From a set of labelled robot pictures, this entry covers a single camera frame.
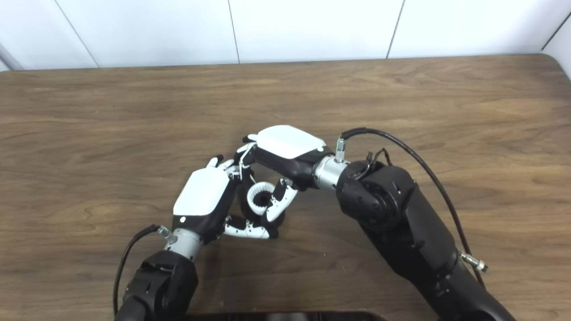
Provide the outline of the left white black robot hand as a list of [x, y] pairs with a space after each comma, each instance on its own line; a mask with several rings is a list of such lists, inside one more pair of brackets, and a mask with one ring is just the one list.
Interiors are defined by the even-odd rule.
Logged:
[[210, 159], [191, 174], [174, 204], [173, 234], [165, 250], [194, 262], [203, 246], [222, 235], [277, 239], [277, 229], [261, 222], [274, 189], [253, 177], [243, 183], [239, 168], [221, 155]]

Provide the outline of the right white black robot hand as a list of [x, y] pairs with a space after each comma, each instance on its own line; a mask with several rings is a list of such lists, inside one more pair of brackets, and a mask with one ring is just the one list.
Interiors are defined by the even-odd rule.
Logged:
[[243, 138], [244, 145], [235, 155], [243, 183], [253, 177], [255, 163], [280, 174], [269, 207], [262, 215], [264, 226], [278, 228], [299, 192], [335, 191], [340, 186], [341, 174], [348, 166], [346, 141], [345, 137], [338, 138], [332, 150], [324, 140], [290, 125], [271, 126]]

